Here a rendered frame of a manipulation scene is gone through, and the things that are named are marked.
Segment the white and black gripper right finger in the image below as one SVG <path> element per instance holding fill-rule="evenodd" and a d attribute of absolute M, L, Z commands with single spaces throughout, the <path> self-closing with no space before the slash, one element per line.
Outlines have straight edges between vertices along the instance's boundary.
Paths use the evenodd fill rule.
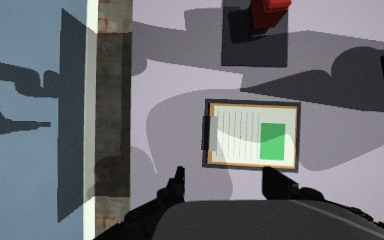
<path fill-rule="evenodd" d="M 325 200 L 323 194 L 315 189 L 301 187 L 292 179 L 275 170 L 271 166 L 262 168 L 262 194 L 267 200 L 315 200 L 331 203 L 365 218 L 367 221 L 384 229 L 383 222 L 374 222 L 373 218 L 355 207 L 348 207 L 338 203 Z"/>

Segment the red self-inking stamp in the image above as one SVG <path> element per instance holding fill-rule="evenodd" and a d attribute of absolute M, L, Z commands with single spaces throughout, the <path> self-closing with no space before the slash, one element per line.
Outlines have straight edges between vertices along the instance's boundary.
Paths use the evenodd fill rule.
<path fill-rule="evenodd" d="M 249 8 L 245 10 L 249 38 L 265 37 L 268 29 L 278 24 L 292 3 L 291 0 L 250 1 Z"/>

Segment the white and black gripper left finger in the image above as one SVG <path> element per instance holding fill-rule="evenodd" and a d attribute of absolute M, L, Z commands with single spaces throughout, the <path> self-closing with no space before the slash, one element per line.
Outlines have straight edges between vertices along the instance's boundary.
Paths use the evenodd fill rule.
<path fill-rule="evenodd" d="M 166 188 L 157 191 L 157 198 L 129 211 L 124 221 L 116 223 L 92 240 L 152 240 L 156 226 L 170 207 L 185 202 L 185 168 L 178 166 Z"/>

